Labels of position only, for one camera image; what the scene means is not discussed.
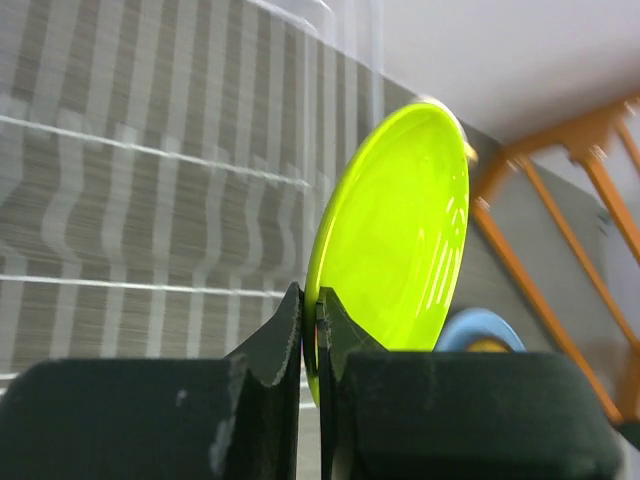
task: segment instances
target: frisbee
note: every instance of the frisbee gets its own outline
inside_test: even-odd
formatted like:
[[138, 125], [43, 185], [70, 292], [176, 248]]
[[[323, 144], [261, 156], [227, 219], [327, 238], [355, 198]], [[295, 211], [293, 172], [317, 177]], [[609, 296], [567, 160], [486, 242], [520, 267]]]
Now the frisbee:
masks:
[[433, 100], [387, 117], [338, 182], [316, 234], [303, 345], [318, 404], [315, 304], [333, 288], [350, 318], [388, 350], [432, 350], [460, 270], [469, 178], [462, 127]]
[[507, 347], [506, 351], [525, 351], [518, 334], [500, 316], [484, 308], [469, 308], [447, 322], [436, 351], [490, 351], [491, 343]]

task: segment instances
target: white ceiling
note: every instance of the white ceiling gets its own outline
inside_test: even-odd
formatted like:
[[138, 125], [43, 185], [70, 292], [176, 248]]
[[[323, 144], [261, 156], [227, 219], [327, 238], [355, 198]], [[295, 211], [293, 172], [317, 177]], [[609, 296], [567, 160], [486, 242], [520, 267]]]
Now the white ceiling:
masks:
[[640, 88], [639, 0], [383, 0], [385, 73], [509, 141]]

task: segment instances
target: yellow-green frisbee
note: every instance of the yellow-green frisbee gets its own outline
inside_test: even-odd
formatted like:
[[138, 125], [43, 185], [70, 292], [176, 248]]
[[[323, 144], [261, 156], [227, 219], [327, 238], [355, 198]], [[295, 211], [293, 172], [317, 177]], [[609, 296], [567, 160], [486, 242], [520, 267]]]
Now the yellow-green frisbee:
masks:
[[460, 270], [469, 209], [465, 137], [436, 101], [387, 117], [363, 142], [320, 222], [306, 279], [304, 359], [319, 405], [315, 304], [332, 287], [389, 350], [432, 350]]

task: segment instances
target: orange metal frame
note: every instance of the orange metal frame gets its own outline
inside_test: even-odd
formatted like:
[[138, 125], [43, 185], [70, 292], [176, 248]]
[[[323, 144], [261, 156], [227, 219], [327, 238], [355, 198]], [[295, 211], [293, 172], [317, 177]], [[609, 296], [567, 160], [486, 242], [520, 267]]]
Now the orange metal frame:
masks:
[[[640, 265], [640, 230], [635, 225], [629, 210], [603, 165], [603, 162], [606, 161], [606, 152], [610, 144], [611, 135], [615, 132], [620, 137], [631, 161], [640, 174], [640, 149], [633, 141], [623, 120], [624, 116], [631, 110], [631, 106], [638, 102], [640, 102], [640, 91], [503, 148], [487, 167], [482, 177], [478, 179], [472, 192], [471, 212], [476, 223], [487, 237], [489, 243], [495, 248], [558, 345], [576, 362], [591, 382], [605, 412], [614, 424], [639, 418], [637, 406], [640, 400], [640, 341], [634, 335], [606, 283], [600, 277], [578, 238], [553, 201], [542, 179], [531, 165], [529, 157], [533, 153], [550, 146], [564, 146], [571, 161], [579, 164], [591, 179], [627, 242], [629, 249]], [[491, 198], [497, 188], [517, 169], [522, 169], [526, 174], [629, 342], [628, 368], [624, 378], [619, 382], [615, 401], [602, 386], [593, 369], [569, 337], [560, 320], [556, 317], [552, 308], [546, 302], [542, 293], [489, 215]]]

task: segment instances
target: gray striped fabric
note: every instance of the gray striped fabric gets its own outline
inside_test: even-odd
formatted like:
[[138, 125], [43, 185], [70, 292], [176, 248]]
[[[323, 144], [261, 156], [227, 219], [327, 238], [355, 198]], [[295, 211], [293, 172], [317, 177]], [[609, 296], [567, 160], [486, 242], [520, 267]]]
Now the gray striped fabric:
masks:
[[304, 277], [368, 82], [238, 0], [1, 0], [0, 373], [246, 339]]

